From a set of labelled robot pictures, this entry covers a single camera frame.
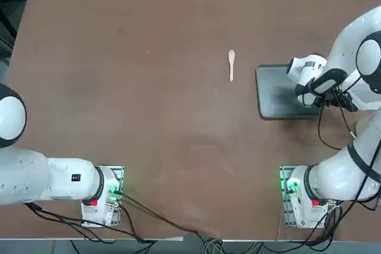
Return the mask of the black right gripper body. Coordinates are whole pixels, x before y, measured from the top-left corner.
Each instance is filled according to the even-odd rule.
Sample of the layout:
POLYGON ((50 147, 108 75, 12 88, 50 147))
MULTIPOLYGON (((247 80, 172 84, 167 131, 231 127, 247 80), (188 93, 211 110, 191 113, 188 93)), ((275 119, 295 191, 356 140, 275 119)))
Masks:
POLYGON ((351 107, 351 100, 348 99, 348 94, 341 94, 338 89, 329 89, 323 93, 324 104, 328 107, 351 107))

